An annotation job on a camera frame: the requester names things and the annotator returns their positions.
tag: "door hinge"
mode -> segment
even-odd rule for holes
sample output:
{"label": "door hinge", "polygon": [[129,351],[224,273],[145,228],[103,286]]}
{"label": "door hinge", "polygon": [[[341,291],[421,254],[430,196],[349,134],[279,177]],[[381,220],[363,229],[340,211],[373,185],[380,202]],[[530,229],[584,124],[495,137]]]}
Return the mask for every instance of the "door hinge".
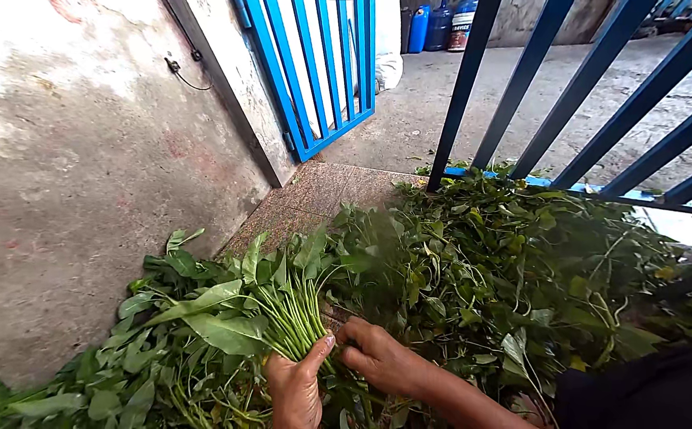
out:
{"label": "door hinge", "polygon": [[283,133],[283,140],[285,141],[285,146],[288,147],[288,151],[294,152],[295,147],[293,146],[293,139],[290,138],[290,133]]}
{"label": "door hinge", "polygon": [[235,0],[235,6],[237,7],[237,14],[240,18],[240,24],[243,24],[243,28],[253,27],[253,24],[251,24],[251,19],[248,17],[245,0]]}

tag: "weathered wall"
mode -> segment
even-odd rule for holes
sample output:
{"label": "weathered wall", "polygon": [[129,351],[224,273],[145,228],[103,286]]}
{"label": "weathered wall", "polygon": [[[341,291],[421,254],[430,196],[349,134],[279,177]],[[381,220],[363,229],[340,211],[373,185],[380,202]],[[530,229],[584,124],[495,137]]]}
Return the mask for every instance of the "weathered wall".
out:
{"label": "weathered wall", "polygon": [[0,1],[10,384],[46,380],[103,339],[142,256],[171,230],[205,227],[193,250],[206,257],[269,190],[217,93],[180,82],[165,56],[208,84],[158,0]]}
{"label": "weathered wall", "polygon": [[[614,0],[576,0],[569,15],[563,21],[553,44],[588,44],[594,32],[603,22]],[[448,1],[456,6],[459,0]],[[529,40],[545,0],[502,0],[494,22],[488,47],[524,46]],[[419,5],[441,4],[441,0],[401,0],[402,6],[417,9]]]}
{"label": "weathered wall", "polygon": [[257,53],[237,21],[233,0],[182,0],[187,3],[227,82],[253,127],[256,138],[284,184],[295,172],[276,117],[272,97],[261,75]]}

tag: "bunch of vegetable stems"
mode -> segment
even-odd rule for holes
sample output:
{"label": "bunch of vegetable stems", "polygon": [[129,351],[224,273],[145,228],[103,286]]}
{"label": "bunch of vegetable stems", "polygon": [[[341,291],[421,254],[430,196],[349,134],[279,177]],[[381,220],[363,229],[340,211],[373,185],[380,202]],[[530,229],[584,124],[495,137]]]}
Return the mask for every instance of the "bunch of vegetable stems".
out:
{"label": "bunch of vegetable stems", "polygon": [[[258,286],[254,295],[260,304],[261,313],[269,319],[264,341],[277,353],[300,362],[319,338],[327,331],[319,318],[317,288],[313,279],[301,279],[293,275],[292,287],[277,291],[272,286]],[[330,357],[325,359],[320,371],[334,375]]]}

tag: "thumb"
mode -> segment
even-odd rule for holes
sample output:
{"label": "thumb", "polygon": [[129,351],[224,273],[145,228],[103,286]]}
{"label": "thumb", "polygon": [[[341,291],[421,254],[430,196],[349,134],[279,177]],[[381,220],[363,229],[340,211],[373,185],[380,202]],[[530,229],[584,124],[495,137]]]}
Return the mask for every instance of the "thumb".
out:
{"label": "thumb", "polygon": [[366,375],[367,371],[370,369],[370,366],[374,366],[371,362],[372,357],[365,355],[361,350],[351,346],[346,347],[346,349],[341,353],[341,360],[346,364],[346,366],[362,375]]}
{"label": "thumb", "polygon": [[299,365],[301,368],[311,376],[316,376],[317,371],[319,371],[319,366],[324,362],[324,358],[328,357],[330,351],[333,349],[335,344],[335,336],[332,334],[327,334],[322,336],[316,343],[312,346],[312,349],[308,351],[308,354],[301,361]]}

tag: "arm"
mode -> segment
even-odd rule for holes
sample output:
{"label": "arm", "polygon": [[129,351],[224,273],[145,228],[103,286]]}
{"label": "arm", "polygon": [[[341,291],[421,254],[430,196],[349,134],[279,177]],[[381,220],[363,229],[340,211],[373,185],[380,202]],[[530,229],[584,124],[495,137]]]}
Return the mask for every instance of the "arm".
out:
{"label": "arm", "polygon": [[425,402],[455,427],[534,429],[460,377],[402,346],[379,326],[351,317],[336,338],[348,346],[343,363],[381,391]]}

